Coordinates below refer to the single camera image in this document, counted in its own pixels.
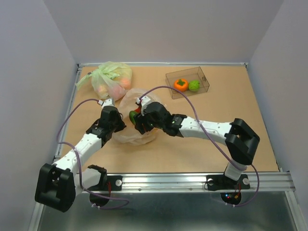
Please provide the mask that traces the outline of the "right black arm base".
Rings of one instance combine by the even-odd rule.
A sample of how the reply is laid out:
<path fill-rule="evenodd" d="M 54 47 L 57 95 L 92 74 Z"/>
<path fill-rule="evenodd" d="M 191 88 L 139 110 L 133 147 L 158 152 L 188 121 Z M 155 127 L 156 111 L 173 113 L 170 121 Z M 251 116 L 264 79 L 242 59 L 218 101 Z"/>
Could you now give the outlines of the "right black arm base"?
<path fill-rule="evenodd" d="M 211 192 L 220 191 L 222 201 L 236 207 L 242 200 L 242 190 L 250 189 L 250 181 L 246 174 L 242 174 L 238 180 L 232 180 L 224 174 L 207 175 L 204 189 Z"/>

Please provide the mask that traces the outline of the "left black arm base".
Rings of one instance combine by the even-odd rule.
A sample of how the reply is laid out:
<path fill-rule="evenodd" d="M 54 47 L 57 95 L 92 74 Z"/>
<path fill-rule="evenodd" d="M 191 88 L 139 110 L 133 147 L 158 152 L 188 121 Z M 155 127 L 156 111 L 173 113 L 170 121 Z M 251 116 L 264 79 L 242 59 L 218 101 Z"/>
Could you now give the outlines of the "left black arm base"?
<path fill-rule="evenodd" d="M 103 196 L 111 196 L 112 191 L 121 191 L 122 190 L 122 176 L 114 175 L 114 176 L 107 176 L 105 175 L 103 178 L 100 179 L 97 185 L 91 186 L 89 190 L 91 191 L 101 191 L 101 195 Z M 94 203 L 95 205 L 105 206 L 109 205 L 109 199 L 99 198 L 90 194 L 89 196 L 90 202 Z"/>

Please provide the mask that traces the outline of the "orange translucent plastic bag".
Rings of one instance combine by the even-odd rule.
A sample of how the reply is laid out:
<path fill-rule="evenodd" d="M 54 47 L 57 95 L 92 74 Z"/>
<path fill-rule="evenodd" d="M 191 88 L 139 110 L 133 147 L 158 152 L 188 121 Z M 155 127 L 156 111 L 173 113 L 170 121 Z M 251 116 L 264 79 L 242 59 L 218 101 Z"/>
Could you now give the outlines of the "orange translucent plastic bag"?
<path fill-rule="evenodd" d="M 130 89 L 126 95 L 122 98 L 118 110 L 123 116 L 123 121 L 126 124 L 126 128 L 122 131 L 113 134 L 113 139 L 119 143 L 128 143 L 130 145 L 143 145 L 153 141 L 157 134 L 158 129 L 154 128 L 149 132 L 140 134 L 131 123 L 129 119 L 129 112 L 136 109 L 136 99 L 142 96 L 146 90 L 144 89 Z"/>

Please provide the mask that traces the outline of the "green smooth fruit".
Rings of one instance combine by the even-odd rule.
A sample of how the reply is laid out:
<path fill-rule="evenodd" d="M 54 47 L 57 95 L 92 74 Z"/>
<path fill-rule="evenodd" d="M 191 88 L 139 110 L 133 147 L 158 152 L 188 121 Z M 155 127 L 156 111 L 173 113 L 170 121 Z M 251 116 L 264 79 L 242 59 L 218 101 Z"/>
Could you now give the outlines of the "green smooth fruit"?
<path fill-rule="evenodd" d="M 131 121 L 131 123 L 132 123 L 133 125 L 136 124 L 136 123 L 135 123 L 134 116 L 137 115 L 137 114 L 138 114 L 138 113 L 137 113 L 136 111 L 130 111 L 130 112 L 129 112 L 129 119 L 130 119 L 130 121 Z"/>

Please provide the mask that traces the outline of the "orange persimmon with green calyx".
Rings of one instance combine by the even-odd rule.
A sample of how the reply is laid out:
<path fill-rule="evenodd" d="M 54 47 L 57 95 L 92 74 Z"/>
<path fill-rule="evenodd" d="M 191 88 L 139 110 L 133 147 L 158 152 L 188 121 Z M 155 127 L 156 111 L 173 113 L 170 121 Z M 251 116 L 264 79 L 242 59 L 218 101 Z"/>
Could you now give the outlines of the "orange persimmon with green calyx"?
<path fill-rule="evenodd" d="M 174 88 L 181 92 L 187 91 L 189 88 L 189 82 L 186 79 L 179 78 L 175 80 Z"/>

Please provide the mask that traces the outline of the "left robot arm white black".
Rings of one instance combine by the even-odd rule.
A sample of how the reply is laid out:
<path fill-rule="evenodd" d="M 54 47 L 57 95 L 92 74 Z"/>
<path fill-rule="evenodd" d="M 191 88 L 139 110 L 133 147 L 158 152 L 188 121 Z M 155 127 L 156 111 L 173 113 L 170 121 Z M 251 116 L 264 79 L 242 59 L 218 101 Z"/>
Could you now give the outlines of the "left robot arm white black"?
<path fill-rule="evenodd" d="M 82 164 L 111 139 L 113 133 L 125 128 L 125 123 L 114 105 L 102 107 L 101 116 L 82 139 L 61 159 L 44 164 L 38 175 L 35 201 L 61 212 L 66 212 L 76 196 L 90 187 L 111 191 L 107 171 L 96 165 L 82 171 Z"/>

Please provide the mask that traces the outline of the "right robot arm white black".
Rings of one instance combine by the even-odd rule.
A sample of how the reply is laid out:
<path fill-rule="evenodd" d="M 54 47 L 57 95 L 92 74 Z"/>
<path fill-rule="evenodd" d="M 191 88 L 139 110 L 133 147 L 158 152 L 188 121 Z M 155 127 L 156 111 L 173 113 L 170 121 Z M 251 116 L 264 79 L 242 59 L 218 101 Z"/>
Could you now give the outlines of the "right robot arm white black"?
<path fill-rule="evenodd" d="M 242 119 L 223 123 L 198 121 L 187 115 L 171 114 L 159 102 L 131 111 L 129 119 L 140 134 L 158 128 L 172 137 L 200 138 L 226 145 L 230 155 L 221 182 L 227 188 L 236 185 L 252 164 L 260 142 L 260 137 Z"/>

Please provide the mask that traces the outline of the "green bumpy fruit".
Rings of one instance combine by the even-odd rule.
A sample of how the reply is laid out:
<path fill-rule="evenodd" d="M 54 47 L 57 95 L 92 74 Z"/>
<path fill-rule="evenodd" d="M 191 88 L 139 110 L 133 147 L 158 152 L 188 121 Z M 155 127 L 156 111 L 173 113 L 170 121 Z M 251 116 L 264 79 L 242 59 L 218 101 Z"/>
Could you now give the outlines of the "green bumpy fruit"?
<path fill-rule="evenodd" d="M 200 89 L 200 81 L 192 80 L 189 82 L 188 89 L 191 92 L 197 92 Z"/>

